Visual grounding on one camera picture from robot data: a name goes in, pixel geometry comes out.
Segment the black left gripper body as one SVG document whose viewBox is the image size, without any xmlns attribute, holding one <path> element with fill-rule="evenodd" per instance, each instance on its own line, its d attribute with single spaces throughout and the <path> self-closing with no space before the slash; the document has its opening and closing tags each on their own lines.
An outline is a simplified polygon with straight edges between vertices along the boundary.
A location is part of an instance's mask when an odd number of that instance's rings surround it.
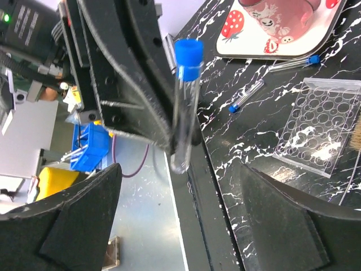
<svg viewBox="0 0 361 271">
<path fill-rule="evenodd" d="M 79 1 L 57 10 L 40 1 L 1 1 L 1 132 L 16 106 L 37 102 L 46 89 L 74 98 L 76 122 L 100 120 L 91 87 Z"/>
</svg>

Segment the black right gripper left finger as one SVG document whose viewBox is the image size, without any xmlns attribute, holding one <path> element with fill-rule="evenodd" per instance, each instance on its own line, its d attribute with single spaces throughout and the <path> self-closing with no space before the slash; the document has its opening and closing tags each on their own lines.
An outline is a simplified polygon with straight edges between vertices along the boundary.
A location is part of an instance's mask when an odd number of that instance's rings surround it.
<svg viewBox="0 0 361 271">
<path fill-rule="evenodd" d="M 101 270 L 121 184 L 112 164 L 1 215 L 1 270 Z"/>
</svg>

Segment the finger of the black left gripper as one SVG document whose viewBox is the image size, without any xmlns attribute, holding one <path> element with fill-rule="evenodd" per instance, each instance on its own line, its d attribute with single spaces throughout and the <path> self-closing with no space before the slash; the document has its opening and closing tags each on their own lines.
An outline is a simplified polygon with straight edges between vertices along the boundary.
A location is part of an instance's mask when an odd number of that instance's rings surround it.
<svg viewBox="0 0 361 271">
<path fill-rule="evenodd" d="M 174 77 L 154 1 L 79 1 L 78 6 L 103 126 L 171 152 Z"/>
</svg>

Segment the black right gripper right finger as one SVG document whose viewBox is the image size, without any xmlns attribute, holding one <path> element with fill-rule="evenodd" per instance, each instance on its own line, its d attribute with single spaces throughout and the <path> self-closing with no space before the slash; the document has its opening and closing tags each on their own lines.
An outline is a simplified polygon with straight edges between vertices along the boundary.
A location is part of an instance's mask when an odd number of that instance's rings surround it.
<svg viewBox="0 0 361 271">
<path fill-rule="evenodd" d="M 360 212 L 241 166 L 261 270 L 360 270 Z"/>
</svg>

